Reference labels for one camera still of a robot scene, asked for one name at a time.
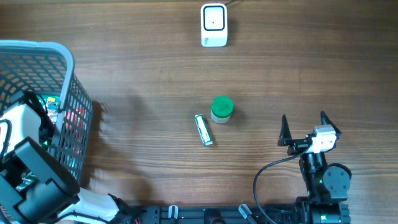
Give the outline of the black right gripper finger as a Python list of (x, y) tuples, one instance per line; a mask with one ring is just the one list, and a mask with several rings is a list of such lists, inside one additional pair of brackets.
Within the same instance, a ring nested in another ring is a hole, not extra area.
[(293, 139), (290, 133), (289, 124), (287, 121), (287, 117), (284, 114), (281, 120), (281, 129), (279, 134), (279, 139), (277, 142), (278, 146), (289, 146), (293, 144)]
[(321, 111), (320, 113), (320, 119), (322, 125), (331, 125), (333, 129), (335, 130), (336, 136), (340, 137), (341, 136), (341, 131), (336, 127), (336, 125), (333, 124), (333, 122), (329, 119), (329, 117), (326, 115), (324, 111)]

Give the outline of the green lidded jar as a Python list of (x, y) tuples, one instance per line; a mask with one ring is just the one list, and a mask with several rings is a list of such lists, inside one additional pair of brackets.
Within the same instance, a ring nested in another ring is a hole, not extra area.
[(217, 96), (211, 104), (211, 118), (216, 123), (227, 123), (233, 114), (234, 103), (228, 96)]

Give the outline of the green white small tube box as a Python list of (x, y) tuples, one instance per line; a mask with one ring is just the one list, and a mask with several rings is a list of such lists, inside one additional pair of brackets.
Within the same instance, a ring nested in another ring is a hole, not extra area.
[(210, 135), (209, 129), (207, 127), (206, 121), (202, 114), (197, 114), (195, 116), (195, 123), (201, 137), (201, 141), (204, 146), (210, 146), (213, 144), (213, 139)]

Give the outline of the green glove package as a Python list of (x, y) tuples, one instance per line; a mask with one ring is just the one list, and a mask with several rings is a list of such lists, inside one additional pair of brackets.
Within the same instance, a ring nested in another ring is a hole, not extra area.
[(55, 95), (37, 95), (37, 98), (47, 112), (47, 116), (51, 122), (56, 124), (59, 114), (60, 97)]

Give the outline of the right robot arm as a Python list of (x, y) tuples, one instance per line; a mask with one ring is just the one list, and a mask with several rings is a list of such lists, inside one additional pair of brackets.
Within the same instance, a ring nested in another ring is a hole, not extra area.
[(294, 203), (294, 223), (351, 223), (345, 201), (351, 184), (352, 172), (343, 164), (327, 163), (325, 154), (336, 147), (341, 131), (324, 111), (321, 125), (302, 139), (294, 139), (285, 115), (282, 117), (278, 146), (287, 146), (289, 156), (299, 157), (299, 168), (307, 189), (306, 197)]

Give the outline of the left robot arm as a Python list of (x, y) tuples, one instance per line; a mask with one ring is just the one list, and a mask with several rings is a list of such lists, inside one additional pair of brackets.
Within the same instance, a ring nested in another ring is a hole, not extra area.
[(81, 189), (72, 174), (30, 137), (1, 153), (1, 205), (19, 223), (133, 223), (120, 198)]

